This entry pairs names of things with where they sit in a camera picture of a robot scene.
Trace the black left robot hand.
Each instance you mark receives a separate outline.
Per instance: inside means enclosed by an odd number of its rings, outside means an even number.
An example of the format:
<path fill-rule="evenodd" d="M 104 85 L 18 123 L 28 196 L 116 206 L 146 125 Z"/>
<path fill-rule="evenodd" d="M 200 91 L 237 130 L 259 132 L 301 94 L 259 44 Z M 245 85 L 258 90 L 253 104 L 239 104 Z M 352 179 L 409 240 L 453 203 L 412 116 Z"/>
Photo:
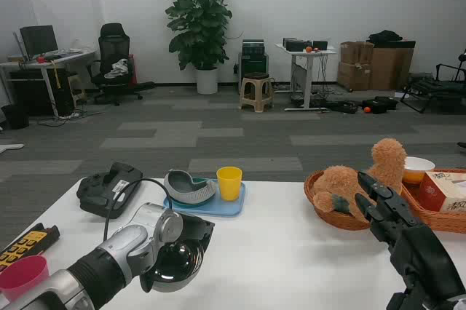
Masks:
<path fill-rule="evenodd" d="M 140 275 L 142 290 L 172 293 L 187 286 L 201 269 L 214 226 L 197 216 L 164 212 L 155 231 L 155 264 Z"/>

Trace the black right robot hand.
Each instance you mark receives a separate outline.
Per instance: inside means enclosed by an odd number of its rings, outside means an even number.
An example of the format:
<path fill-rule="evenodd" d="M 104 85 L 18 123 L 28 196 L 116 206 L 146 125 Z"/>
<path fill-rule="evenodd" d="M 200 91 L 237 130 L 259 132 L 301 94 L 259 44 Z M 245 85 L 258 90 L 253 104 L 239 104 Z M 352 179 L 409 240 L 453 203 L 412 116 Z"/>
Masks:
<path fill-rule="evenodd" d="M 465 286 L 433 230 L 421 222 L 393 188 L 365 172 L 358 183 L 367 194 L 355 202 L 379 242 L 387 244 L 390 263 L 406 289 L 394 293 L 388 309 L 464 309 Z"/>

